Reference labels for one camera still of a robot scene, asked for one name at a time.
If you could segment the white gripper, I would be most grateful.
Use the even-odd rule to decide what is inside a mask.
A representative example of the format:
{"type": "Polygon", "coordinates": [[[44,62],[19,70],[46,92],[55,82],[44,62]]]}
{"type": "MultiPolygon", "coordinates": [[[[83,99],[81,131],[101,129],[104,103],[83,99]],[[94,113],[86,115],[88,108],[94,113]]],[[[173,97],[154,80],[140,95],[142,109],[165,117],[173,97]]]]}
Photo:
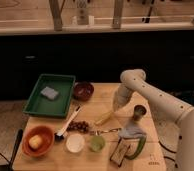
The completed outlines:
{"type": "Polygon", "coordinates": [[[114,93],[113,97],[113,109],[111,110],[111,116],[118,116],[119,109],[126,106],[132,97],[133,90],[121,84],[114,93]]]}

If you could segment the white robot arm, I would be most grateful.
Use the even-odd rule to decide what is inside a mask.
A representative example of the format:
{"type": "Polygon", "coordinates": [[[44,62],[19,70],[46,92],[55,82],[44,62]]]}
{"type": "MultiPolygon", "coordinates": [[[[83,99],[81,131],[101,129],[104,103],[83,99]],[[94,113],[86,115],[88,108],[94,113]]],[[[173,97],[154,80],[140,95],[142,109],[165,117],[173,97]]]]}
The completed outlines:
{"type": "Polygon", "coordinates": [[[123,71],[121,84],[114,93],[113,110],[126,106],[134,92],[156,105],[180,128],[175,171],[194,171],[194,106],[148,84],[145,79],[142,69],[123,71]]]}

